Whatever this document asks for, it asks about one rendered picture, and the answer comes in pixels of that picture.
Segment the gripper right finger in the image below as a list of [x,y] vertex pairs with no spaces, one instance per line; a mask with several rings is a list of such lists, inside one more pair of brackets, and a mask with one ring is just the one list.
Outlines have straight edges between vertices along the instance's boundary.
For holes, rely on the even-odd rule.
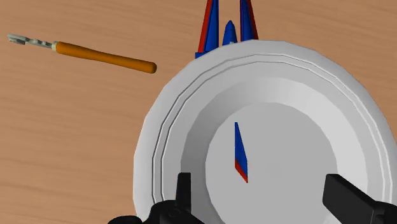
[[341,224],[397,224],[397,206],[376,201],[339,174],[327,174],[323,205]]

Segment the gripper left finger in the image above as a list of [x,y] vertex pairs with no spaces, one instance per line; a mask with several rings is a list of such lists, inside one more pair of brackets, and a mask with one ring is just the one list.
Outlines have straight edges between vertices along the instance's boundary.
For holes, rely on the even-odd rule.
[[126,215],[113,218],[108,224],[205,224],[191,213],[191,195],[191,173],[180,172],[176,198],[154,204],[145,221],[134,215]]

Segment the white round plate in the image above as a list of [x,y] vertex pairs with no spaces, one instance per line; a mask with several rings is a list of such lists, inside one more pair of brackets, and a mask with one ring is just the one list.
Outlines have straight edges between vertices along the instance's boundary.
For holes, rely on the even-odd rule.
[[397,142],[377,104],[343,67],[283,41],[219,47],[164,86],[134,155],[140,218],[175,197],[180,172],[205,224],[340,224],[322,203],[329,173],[397,205]]

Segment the orange handled kitchen tool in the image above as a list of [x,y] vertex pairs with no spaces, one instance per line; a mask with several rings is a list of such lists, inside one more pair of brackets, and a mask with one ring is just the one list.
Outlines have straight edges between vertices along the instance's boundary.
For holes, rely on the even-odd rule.
[[19,45],[30,44],[34,46],[41,46],[44,48],[49,48],[52,51],[62,55],[104,62],[150,74],[153,74],[157,71],[157,65],[154,62],[150,62],[146,60],[134,59],[134,58],[114,55],[106,52],[100,52],[97,50],[93,50],[90,48],[86,48],[83,46],[74,45],[70,43],[65,43],[62,41],[54,41],[51,43],[47,41],[41,41],[39,39],[31,39],[16,34],[7,34],[7,37],[10,42]]

